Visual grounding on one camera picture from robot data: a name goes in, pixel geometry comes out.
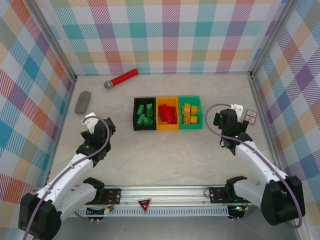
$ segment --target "orange bin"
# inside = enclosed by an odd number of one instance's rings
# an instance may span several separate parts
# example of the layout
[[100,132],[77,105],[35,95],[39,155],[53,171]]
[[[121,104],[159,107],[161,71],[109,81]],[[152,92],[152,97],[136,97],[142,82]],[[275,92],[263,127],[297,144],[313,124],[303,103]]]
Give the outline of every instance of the orange bin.
[[[175,107],[175,115],[177,119],[177,124],[168,124],[166,121],[161,121],[158,106],[166,104],[170,107]],[[156,129],[157,130],[174,130],[179,129],[180,126],[180,114],[179,114],[179,103],[177,96],[161,96],[157,97],[155,100],[155,119],[156,119]]]

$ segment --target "red cylinder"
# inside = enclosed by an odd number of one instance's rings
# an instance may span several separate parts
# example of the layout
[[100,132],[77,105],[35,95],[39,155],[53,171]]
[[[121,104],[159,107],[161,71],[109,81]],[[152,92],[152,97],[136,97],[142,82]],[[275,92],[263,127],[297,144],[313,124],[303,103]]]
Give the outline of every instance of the red cylinder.
[[111,82],[112,82],[112,85],[115,86],[129,78],[132,78],[133,76],[137,75],[138,74],[138,70],[135,68],[131,71],[128,71],[127,73],[121,75],[121,76],[118,76],[116,77],[115,79],[112,79]]

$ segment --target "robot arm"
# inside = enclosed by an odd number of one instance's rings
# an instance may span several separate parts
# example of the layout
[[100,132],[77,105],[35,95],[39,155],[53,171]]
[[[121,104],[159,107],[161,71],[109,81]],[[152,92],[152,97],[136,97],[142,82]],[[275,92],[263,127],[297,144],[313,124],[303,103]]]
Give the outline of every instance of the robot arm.
[[250,201],[261,209],[271,225],[287,222],[298,217],[298,210],[282,182],[284,180],[293,191],[304,216],[306,211],[301,181],[278,169],[259,151],[246,133],[249,122],[240,122],[242,110],[243,106],[231,105],[229,109],[216,113],[213,124],[222,130],[220,145],[223,142],[222,147],[242,159],[258,176],[261,184],[253,184],[244,176],[228,179],[225,185],[228,197],[232,200],[238,196]]
[[[91,113],[86,117],[89,116],[95,116],[95,114]],[[111,137],[116,131],[116,127],[110,118],[104,121],[108,125]],[[52,239],[70,214],[88,202],[99,202],[104,198],[105,184],[94,178],[84,180],[76,190],[71,191],[81,178],[90,172],[111,149],[110,141],[106,143],[107,129],[101,121],[91,118],[87,119],[84,125],[88,128],[81,133],[84,143],[76,150],[70,163],[35,195],[27,193],[21,199],[18,227],[25,231],[36,205],[40,199],[44,198],[29,230],[29,233],[38,239]],[[98,154],[75,164],[95,153],[105,143],[104,149]]]

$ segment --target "plastic bin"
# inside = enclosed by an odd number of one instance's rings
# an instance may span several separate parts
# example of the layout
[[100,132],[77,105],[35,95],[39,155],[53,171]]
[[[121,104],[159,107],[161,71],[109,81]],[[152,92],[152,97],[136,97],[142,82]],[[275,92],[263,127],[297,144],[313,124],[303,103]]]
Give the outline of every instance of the plastic bin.
[[[177,118],[176,124],[168,124],[166,121],[162,122],[159,115],[158,106],[166,104],[167,106],[175,107],[175,114]],[[157,130],[175,130],[179,129],[180,113],[177,96],[161,96],[156,98],[156,129]]]
[[[140,104],[144,105],[143,114],[147,115],[147,104],[152,104],[153,110],[152,110],[152,117],[150,117],[153,120],[153,123],[151,125],[138,125],[137,121],[139,119],[139,116],[137,115],[138,108]],[[134,131],[143,131],[143,130],[157,130],[157,123],[156,123],[156,98],[155,97],[136,97],[134,99],[133,104],[133,130]]]
[[[201,100],[199,96],[179,96],[178,97],[179,102],[179,113],[180,113],[180,129],[202,129],[203,126],[203,113],[201,108]],[[194,124],[184,124],[184,116],[182,114],[182,105],[185,103],[196,105],[197,106],[197,123]]]

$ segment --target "red triangle warning sign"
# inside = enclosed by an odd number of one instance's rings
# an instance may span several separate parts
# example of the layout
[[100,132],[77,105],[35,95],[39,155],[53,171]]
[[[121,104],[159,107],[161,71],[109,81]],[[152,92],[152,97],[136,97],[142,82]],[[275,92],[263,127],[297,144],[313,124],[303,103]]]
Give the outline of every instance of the red triangle warning sign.
[[142,209],[147,212],[148,210],[148,207],[150,205],[150,202],[151,202],[151,199],[152,198],[149,198],[149,199],[143,199],[143,200],[139,200],[138,203],[140,204],[140,206],[142,207]]

